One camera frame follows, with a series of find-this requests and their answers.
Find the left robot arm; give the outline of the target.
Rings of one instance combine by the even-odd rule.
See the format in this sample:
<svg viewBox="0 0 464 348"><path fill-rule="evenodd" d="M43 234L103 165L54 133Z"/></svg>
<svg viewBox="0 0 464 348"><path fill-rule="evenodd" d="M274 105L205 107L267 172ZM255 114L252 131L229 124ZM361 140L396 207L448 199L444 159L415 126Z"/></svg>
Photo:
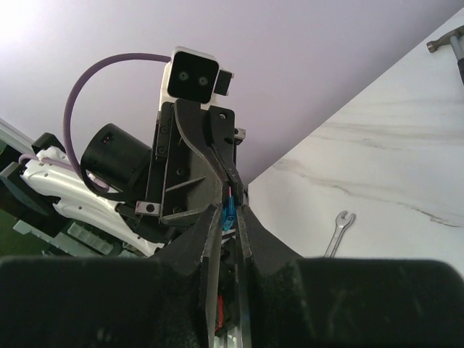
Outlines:
<svg viewBox="0 0 464 348"><path fill-rule="evenodd" d="M35 153L1 172L1 182L32 212L38 237L70 239L99 256L151 257L229 229L243 184L235 114L192 101L165 103L148 146L116 125L91 140L80 178L63 147L45 135Z"/></svg>

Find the blue blade fuse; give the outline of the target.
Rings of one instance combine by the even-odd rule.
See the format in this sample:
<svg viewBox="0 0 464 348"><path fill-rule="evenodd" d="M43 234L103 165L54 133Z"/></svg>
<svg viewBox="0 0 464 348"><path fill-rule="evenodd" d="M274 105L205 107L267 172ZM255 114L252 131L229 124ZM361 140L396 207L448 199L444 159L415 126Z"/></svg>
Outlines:
<svg viewBox="0 0 464 348"><path fill-rule="evenodd" d="M235 201L233 196L228 197L228 201L226 202L223 208L223 216L222 216L222 231L227 232L229 231L236 220L236 207Z"/></svg>

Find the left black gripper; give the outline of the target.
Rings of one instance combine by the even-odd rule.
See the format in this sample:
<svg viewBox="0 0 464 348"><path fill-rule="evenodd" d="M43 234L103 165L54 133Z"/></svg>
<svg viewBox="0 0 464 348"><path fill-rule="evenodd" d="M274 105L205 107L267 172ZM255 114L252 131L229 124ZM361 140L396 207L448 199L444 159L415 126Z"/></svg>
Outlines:
<svg viewBox="0 0 464 348"><path fill-rule="evenodd" d="M154 153L139 215L160 216L167 225L192 225L213 204L235 216L244 184L236 167L236 147L244 140L232 109L203 107L179 99L162 105Z"/></svg>

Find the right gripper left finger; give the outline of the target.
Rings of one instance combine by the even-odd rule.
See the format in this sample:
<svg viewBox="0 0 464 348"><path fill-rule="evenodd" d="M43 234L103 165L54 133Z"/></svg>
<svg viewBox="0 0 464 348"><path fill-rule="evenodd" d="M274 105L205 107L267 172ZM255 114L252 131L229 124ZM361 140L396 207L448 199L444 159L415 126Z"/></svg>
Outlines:
<svg viewBox="0 0 464 348"><path fill-rule="evenodd" d="M154 258L159 271L155 347L214 345L221 215L220 205L210 205L187 232Z"/></svg>

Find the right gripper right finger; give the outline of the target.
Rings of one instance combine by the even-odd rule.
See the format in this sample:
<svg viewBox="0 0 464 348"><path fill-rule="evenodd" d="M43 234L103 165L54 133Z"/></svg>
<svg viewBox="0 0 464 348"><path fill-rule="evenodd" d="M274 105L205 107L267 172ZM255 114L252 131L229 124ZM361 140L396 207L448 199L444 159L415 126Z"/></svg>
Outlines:
<svg viewBox="0 0 464 348"><path fill-rule="evenodd" d="M276 347L294 313L292 262L301 256L268 231L250 207L237 210L236 291L241 347Z"/></svg>

